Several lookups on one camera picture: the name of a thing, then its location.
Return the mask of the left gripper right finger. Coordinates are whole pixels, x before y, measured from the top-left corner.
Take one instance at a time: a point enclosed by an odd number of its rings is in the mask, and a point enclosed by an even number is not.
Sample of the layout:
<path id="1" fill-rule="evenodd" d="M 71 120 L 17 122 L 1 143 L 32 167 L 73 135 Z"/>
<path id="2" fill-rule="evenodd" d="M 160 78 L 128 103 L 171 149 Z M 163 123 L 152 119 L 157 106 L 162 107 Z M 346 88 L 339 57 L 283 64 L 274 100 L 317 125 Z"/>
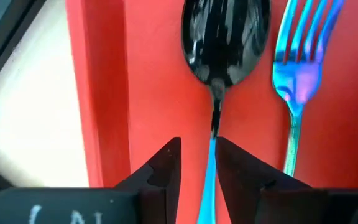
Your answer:
<path id="1" fill-rule="evenodd" d="M 255 222 L 260 192 L 263 189 L 310 188 L 224 137 L 217 138 L 215 155 L 218 179 L 232 223 Z"/>

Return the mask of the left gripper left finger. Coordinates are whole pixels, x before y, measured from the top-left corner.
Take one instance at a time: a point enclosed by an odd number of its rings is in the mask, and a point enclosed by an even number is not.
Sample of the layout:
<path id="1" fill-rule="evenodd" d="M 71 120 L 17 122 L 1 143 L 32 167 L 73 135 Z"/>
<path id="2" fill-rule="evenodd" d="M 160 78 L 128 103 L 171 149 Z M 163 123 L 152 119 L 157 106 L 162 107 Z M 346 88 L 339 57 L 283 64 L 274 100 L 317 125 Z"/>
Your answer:
<path id="1" fill-rule="evenodd" d="M 181 138 L 174 137 L 114 189 L 135 193 L 138 223 L 175 224 L 181 186 Z"/>

